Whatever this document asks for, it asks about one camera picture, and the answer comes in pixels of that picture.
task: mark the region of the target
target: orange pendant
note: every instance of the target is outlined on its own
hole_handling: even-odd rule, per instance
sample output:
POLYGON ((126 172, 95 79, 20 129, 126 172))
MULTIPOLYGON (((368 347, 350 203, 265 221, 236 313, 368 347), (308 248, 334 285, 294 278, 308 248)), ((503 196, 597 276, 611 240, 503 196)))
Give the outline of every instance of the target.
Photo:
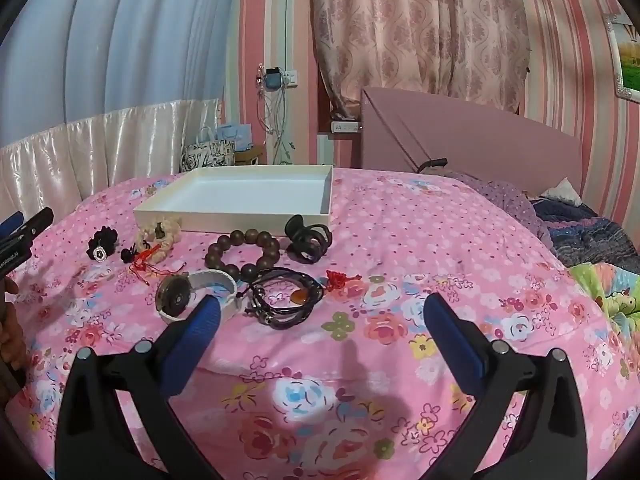
POLYGON ((304 305, 306 303, 306 299, 308 298, 308 291, 306 288, 299 288, 298 290, 294 290, 291 293, 291 301, 297 305, 304 305))

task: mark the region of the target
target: red tassel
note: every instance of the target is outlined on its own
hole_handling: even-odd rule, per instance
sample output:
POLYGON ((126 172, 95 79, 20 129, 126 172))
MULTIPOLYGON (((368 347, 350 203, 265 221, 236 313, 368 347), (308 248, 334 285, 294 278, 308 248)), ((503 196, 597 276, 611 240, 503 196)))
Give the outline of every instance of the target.
POLYGON ((158 274, 159 276, 169 276, 170 274, 177 274, 178 272, 183 270, 184 266, 186 265, 186 263, 183 262, 182 265, 180 266, 180 269, 173 271, 168 269, 161 270, 151 264, 148 264, 146 261, 159 248, 160 248, 160 245, 156 245, 150 249, 146 249, 145 251, 142 251, 141 253, 136 254, 136 256, 134 256, 133 258, 133 263, 129 266, 129 270, 133 272, 136 275, 136 277, 141 282, 145 283, 147 286, 150 285, 149 282, 145 280, 142 276, 140 276, 138 272, 147 272, 149 270, 154 274, 158 274))
POLYGON ((341 272, 334 272, 333 270, 328 270, 326 272, 328 283, 325 286, 327 292, 331 292, 332 290, 337 290, 340 288, 344 288, 347 282, 351 282, 353 280, 361 280, 362 276, 359 274, 356 276, 347 276, 341 272))

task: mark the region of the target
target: white tray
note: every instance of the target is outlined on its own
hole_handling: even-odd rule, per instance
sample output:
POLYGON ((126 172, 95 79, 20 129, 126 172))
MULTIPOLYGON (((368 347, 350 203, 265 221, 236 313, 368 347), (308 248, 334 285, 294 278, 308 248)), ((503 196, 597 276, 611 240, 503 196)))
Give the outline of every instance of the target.
POLYGON ((284 236, 295 214, 329 226, 332 166, 229 166, 190 171, 133 210, 138 226, 179 219, 183 231, 258 229, 284 236))

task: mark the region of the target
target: wall outlet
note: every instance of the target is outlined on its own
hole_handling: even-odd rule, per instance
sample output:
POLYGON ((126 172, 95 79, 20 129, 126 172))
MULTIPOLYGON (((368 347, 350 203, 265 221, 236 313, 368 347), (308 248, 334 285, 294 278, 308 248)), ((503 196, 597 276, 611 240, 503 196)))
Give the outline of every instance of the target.
POLYGON ((331 121, 332 134, 359 134, 360 123, 357 121, 331 121))
POLYGON ((289 79, 289 84, 287 84, 287 88, 293 88, 298 86, 298 71, 297 70, 284 70, 284 77, 289 79))

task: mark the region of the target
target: landscape painting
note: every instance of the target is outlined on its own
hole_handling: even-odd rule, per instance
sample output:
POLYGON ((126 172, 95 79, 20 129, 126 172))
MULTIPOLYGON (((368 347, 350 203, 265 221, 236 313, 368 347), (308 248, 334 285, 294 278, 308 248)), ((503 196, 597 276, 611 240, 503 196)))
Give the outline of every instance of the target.
POLYGON ((640 38, 638 30, 625 15, 608 14, 605 24, 609 34, 616 94, 640 102, 640 38))

